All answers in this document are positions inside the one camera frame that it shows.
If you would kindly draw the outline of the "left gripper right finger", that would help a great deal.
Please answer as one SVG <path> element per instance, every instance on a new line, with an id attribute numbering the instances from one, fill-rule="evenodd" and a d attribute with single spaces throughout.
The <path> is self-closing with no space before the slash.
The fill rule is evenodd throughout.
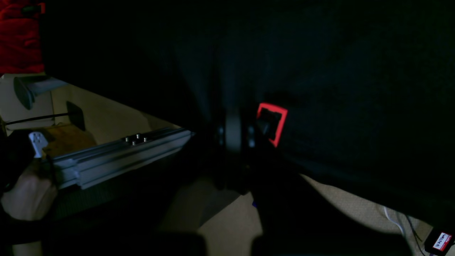
<path id="1" fill-rule="evenodd" d="M 401 235 L 376 231 L 337 209 L 242 115 L 244 188 L 255 200 L 262 235 L 252 256 L 411 256 Z"/>

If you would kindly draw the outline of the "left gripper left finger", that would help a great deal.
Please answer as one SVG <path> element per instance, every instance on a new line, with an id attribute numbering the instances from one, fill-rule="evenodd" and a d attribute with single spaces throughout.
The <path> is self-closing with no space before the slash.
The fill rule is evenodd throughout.
<path id="1" fill-rule="evenodd" d="M 51 211 L 53 234 L 104 223 L 116 236 L 150 231 L 149 224 L 166 232 L 198 228 L 207 202 L 197 193 L 208 188 L 211 194 L 228 183 L 228 112 L 193 133 L 175 154 L 86 189 L 63 188 Z"/>

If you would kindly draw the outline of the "person hand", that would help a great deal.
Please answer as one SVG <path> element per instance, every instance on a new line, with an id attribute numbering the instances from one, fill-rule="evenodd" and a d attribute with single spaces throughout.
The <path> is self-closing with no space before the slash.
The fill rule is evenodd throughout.
<path id="1" fill-rule="evenodd" d="M 42 220 L 50 211 L 58 189 L 45 177 L 39 161 L 33 161 L 19 176 L 15 186 L 1 197 L 3 210 L 25 222 Z"/>

